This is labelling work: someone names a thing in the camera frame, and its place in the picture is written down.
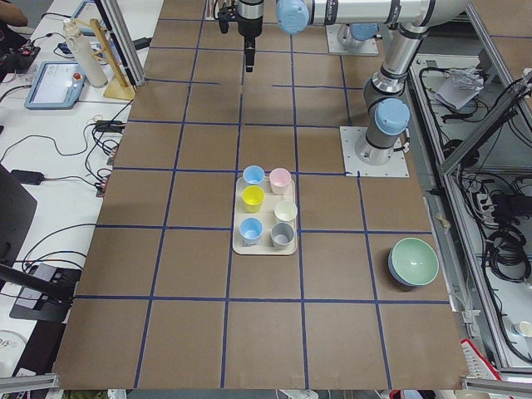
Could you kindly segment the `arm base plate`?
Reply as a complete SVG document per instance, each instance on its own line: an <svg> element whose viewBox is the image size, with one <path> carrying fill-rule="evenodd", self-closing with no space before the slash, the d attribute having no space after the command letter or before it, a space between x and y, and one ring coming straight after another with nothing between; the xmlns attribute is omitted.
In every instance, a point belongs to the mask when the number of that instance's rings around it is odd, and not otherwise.
<svg viewBox="0 0 532 399"><path fill-rule="evenodd" d="M328 52L340 56L376 57L376 23L337 24L326 27Z"/></svg>
<svg viewBox="0 0 532 399"><path fill-rule="evenodd" d="M394 146L381 150L372 147L366 138L365 126L339 128L346 176L377 178L408 178L406 153L399 138Z"/></svg>

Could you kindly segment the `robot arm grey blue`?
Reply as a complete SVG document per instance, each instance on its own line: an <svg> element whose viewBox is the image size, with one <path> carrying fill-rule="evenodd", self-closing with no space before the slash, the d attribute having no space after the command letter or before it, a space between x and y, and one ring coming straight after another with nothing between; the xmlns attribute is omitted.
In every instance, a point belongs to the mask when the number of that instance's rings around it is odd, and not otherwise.
<svg viewBox="0 0 532 399"><path fill-rule="evenodd" d="M276 16L281 30L289 35L309 25L397 25L379 71L364 88L369 126L355 145L362 162L384 165L410 120L410 111L400 95L420 45L431 27L450 21L466 5L465 1L278 1Z"/></svg>

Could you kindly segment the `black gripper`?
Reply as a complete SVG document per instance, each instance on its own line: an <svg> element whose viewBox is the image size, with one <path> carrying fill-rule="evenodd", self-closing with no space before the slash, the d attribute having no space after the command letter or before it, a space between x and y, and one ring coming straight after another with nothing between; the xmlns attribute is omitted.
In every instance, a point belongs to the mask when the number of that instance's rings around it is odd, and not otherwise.
<svg viewBox="0 0 532 399"><path fill-rule="evenodd" d="M236 2L239 34L244 37L245 71L254 70L255 38L262 33L264 0L239 0Z"/></svg>

